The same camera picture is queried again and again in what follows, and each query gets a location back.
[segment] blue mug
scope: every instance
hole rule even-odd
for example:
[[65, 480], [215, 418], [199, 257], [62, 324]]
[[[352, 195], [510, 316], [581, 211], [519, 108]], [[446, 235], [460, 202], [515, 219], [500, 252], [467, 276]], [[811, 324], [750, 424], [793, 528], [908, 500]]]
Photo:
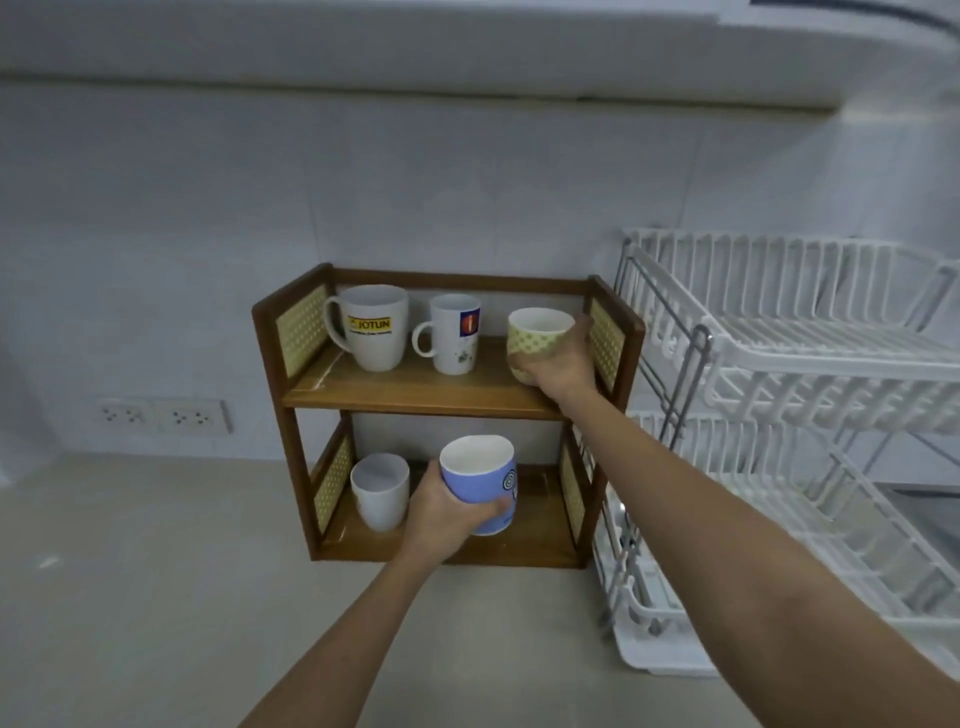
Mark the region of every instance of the blue mug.
[[468, 435], [440, 451], [440, 471], [450, 492], [466, 503], [485, 503], [513, 496], [510, 510], [480, 524], [474, 536], [492, 536], [514, 519], [516, 463], [514, 446], [499, 435]]

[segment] wall socket panel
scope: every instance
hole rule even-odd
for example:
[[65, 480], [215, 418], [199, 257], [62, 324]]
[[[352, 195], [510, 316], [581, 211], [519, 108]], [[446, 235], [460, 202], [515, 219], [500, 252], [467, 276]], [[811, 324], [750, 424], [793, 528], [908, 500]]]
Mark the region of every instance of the wall socket panel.
[[128, 432], [154, 432], [156, 419], [149, 400], [126, 400], [103, 397], [97, 400], [100, 423]]
[[153, 400], [160, 431], [217, 437], [230, 434], [221, 400]]
[[99, 421], [128, 432], [222, 437], [230, 434], [221, 400], [141, 400], [104, 397], [97, 400]]

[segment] mug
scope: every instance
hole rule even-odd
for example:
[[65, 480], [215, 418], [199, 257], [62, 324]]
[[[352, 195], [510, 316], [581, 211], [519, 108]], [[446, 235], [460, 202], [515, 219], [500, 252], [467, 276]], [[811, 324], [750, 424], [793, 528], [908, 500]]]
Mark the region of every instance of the mug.
[[350, 489], [360, 518], [373, 531], [400, 525], [410, 500], [410, 466], [399, 455], [367, 455], [350, 471]]
[[499, 435], [467, 435], [440, 451], [440, 472], [450, 492], [466, 503], [485, 503], [510, 494], [514, 502], [502, 516], [480, 524], [474, 536], [492, 536], [514, 519], [516, 463], [514, 446]]
[[[518, 308], [507, 317], [507, 354], [536, 353], [552, 346], [574, 324], [573, 317], [555, 308]], [[533, 384], [534, 378], [525, 372], [510, 368], [524, 384]]]
[[[347, 340], [330, 321], [330, 305], [340, 305]], [[407, 343], [410, 299], [395, 285], [358, 285], [324, 301], [324, 322], [330, 338], [350, 352], [361, 369], [388, 372], [403, 358]]]
[[[420, 349], [420, 334], [430, 328], [429, 352]], [[414, 351], [432, 356], [433, 367], [442, 375], [473, 371], [480, 342], [480, 300], [466, 293], [445, 293], [430, 299], [430, 320], [414, 329]]]

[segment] mug handle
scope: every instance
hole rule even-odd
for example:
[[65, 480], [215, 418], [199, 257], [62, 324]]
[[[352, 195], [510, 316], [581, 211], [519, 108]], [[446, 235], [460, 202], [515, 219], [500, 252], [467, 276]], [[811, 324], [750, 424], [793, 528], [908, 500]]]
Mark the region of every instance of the mug handle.
[[324, 301], [324, 323], [326, 324], [326, 332], [330, 335], [330, 338], [333, 339], [333, 343], [338, 347], [343, 349], [345, 352], [350, 352], [350, 344], [348, 344], [344, 337], [337, 333], [337, 329], [333, 327], [333, 322], [330, 320], [330, 304], [336, 303], [340, 305], [340, 299], [336, 296], [330, 296]]
[[437, 353], [436, 347], [432, 348], [429, 352], [422, 352], [422, 351], [420, 350], [420, 335], [423, 333], [423, 330], [424, 330], [425, 328], [427, 328], [427, 327], [432, 327], [432, 326], [433, 326], [433, 322], [432, 322], [432, 321], [424, 321], [422, 324], [418, 325], [418, 326], [414, 329], [414, 333], [413, 333], [413, 336], [412, 336], [412, 338], [413, 338], [413, 343], [414, 343], [414, 351], [415, 351], [416, 353], [418, 353], [420, 356], [428, 356], [428, 357], [429, 357], [429, 356], [434, 356], [434, 355], [436, 355], [436, 353]]

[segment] woven rattan side panel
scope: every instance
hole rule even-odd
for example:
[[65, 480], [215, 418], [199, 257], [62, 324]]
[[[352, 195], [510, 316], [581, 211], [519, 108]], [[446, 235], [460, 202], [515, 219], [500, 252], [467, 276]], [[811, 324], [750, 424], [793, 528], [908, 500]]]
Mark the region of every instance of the woven rattan side panel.
[[326, 289], [320, 285], [276, 320], [287, 376], [298, 372], [326, 340], [324, 301]]
[[317, 524], [320, 526], [321, 533], [326, 532], [326, 527], [330, 524], [330, 517], [333, 516], [333, 509], [347, 484], [350, 468], [353, 465], [350, 462], [352, 460], [351, 453], [350, 438], [347, 436], [340, 443], [340, 447], [337, 448], [337, 454], [333, 456], [330, 467], [327, 468], [324, 479], [320, 483], [320, 489], [313, 498], [313, 505], [317, 509]]
[[560, 455], [560, 486], [564, 492], [566, 517], [570, 521], [570, 531], [573, 533], [574, 540], [577, 540], [580, 538], [580, 529], [584, 525], [584, 500], [580, 496], [580, 486], [577, 484], [577, 476], [573, 471], [571, 457], [579, 457], [579, 453], [571, 453], [570, 448], [564, 444], [563, 452]]
[[593, 328], [590, 330], [590, 351], [593, 354], [593, 363], [600, 373], [600, 378], [607, 385], [608, 391], [612, 392], [616, 371], [620, 366], [620, 354], [623, 352], [623, 343], [627, 337], [596, 299], [590, 301], [589, 313], [590, 318], [593, 319]]

